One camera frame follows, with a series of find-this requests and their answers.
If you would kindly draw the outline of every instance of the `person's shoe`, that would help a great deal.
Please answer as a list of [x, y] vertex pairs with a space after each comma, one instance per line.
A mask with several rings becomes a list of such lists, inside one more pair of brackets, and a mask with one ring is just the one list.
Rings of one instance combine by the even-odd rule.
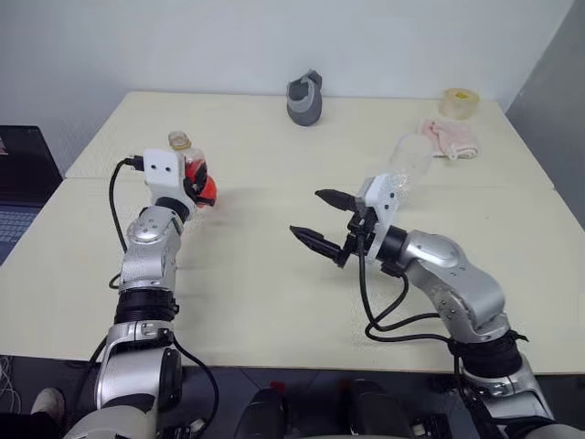
[[40, 391], [35, 399], [30, 414], [45, 412], [57, 425], [61, 425], [65, 416], [65, 398], [63, 393], [54, 388], [46, 388]]

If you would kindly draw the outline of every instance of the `laptop keyboard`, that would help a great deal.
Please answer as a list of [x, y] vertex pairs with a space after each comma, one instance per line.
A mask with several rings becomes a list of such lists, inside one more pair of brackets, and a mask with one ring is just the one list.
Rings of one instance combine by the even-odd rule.
[[35, 216], [34, 213], [0, 211], [0, 242], [16, 243]]

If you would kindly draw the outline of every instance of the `pink towel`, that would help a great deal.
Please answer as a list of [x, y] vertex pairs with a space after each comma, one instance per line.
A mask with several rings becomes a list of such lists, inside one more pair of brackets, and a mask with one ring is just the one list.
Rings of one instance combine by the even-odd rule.
[[479, 154], [479, 144], [465, 123], [425, 119], [420, 123], [419, 133], [432, 140], [435, 157], [447, 156], [457, 160], [474, 158]]

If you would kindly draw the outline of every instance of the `table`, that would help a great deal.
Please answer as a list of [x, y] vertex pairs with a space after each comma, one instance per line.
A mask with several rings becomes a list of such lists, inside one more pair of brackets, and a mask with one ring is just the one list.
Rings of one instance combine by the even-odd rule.
[[[362, 150], [350, 144], [346, 137], [351, 130], [340, 125], [342, 133], [336, 138], [343, 154], [330, 155], [334, 143], [329, 135], [336, 130], [329, 124], [338, 122], [327, 112], [323, 125], [302, 129], [289, 123], [291, 128], [273, 113], [277, 98], [131, 93], [0, 268], [2, 351], [62, 359], [86, 359], [91, 354], [113, 320], [117, 297], [106, 284], [122, 259], [107, 202], [109, 171], [105, 170], [109, 160], [118, 158], [112, 148], [119, 145], [123, 156], [140, 152], [138, 144], [154, 146], [152, 139], [160, 127], [149, 118], [165, 113], [161, 109], [165, 101], [170, 102], [167, 111], [175, 112], [178, 119], [164, 118], [162, 141], [168, 129], [182, 129], [196, 140], [192, 125], [171, 127], [171, 121], [181, 121], [180, 115], [189, 113], [198, 126], [200, 118], [195, 116], [208, 116], [196, 110], [194, 102], [210, 106], [216, 98], [215, 117], [236, 127], [224, 126], [222, 134], [219, 123], [216, 128], [208, 123], [203, 139], [196, 141], [207, 144], [214, 130], [224, 139], [213, 137], [212, 147], [205, 147], [209, 168], [218, 180], [218, 203], [200, 210], [187, 224], [177, 259], [175, 296], [181, 311], [175, 326], [182, 344], [211, 365], [451, 370], [452, 358], [440, 342], [388, 345], [367, 340], [355, 258], [339, 270], [288, 231], [290, 224], [301, 225], [332, 241], [343, 241], [348, 216], [327, 207], [312, 195], [314, 190], [335, 187], [356, 192], [368, 171], [391, 152], [390, 139], [405, 129], [405, 122], [397, 127], [395, 118], [389, 117], [384, 123], [378, 119], [380, 128], [374, 133], [371, 120], [379, 114], [368, 117], [364, 109], [395, 108], [393, 114], [399, 114], [404, 107], [404, 112], [412, 112], [411, 118], [416, 111], [418, 117], [425, 116], [430, 103], [418, 101], [357, 100], [357, 111], [352, 110], [353, 100], [326, 100], [325, 110], [336, 108], [336, 114], [344, 115], [344, 126], [353, 114], [357, 130], [369, 133]], [[265, 130], [251, 122], [238, 125], [226, 116], [236, 114], [233, 108], [241, 102], [256, 108], [254, 117], [264, 113], [269, 121]], [[134, 119], [144, 122], [142, 130], [152, 133], [140, 134], [137, 145], [118, 140], [118, 136], [132, 137], [127, 123], [133, 112]], [[253, 120], [250, 112], [242, 117]], [[521, 350], [535, 372], [584, 371], [585, 354], [579, 349], [585, 315], [583, 230], [495, 105], [485, 102], [475, 117], [472, 123], [490, 133], [488, 140], [502, 142], [489, 151], [490, 144], [478, 134], [484, 144], [481, 157], [454, 164], [436, 161], [429, 178], [399, 211], [397, 225], [453, 237], [470, 261], [500, 282], [514, 328], [531, 339], [521, 344]], [[280, 143], [272, 138], [277, 122], [282, 123]], [[233, 152], [238, 134], [242, 147]], [[354, 135], [356, 143], [358, 134]], [[303, 146], [303, 138], [312, 154], [288, 154], [294, 143], [298, 142], [297, 150]], [[222, 152], [222, 145], [230, 148]], [[268, 155], [270, 146], [276, 151]], [[103, 150], [100, 159], [97, 148]], [[497, 152], [499, 148], [508, 148], [508, 154]], [[316, 163], [309, 160], [314, 156]], [[504, 169], [494, 169], [501, 178], [489, 180], [489, 166], [482, 160], [495, 164], [503, 156], [514, 158], [516, 165], [504, 160]], [[86, 167], [84, 163], [91, 160], [95, 166]], [[336, 171], [340, 166], [352, 173]], [[141, 180], [140, 173], [126, 172], [118, 184], [116, 204], [122, 224], [149, 202]], [[377, 307], [394, 298], [400, 287], [399, 281], [372, 270], [368, 285]], [[429, 311], [429, 300], [413, 288], [396, 318]], [[439, 321], [419, 322], [402, 333], [413, 330], [445, 333]]]

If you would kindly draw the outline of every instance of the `laptop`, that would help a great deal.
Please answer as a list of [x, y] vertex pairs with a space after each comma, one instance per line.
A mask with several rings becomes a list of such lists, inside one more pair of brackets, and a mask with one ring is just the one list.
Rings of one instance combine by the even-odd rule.
[[37, 126], [0, 125], [0, 265], [61, 181]]

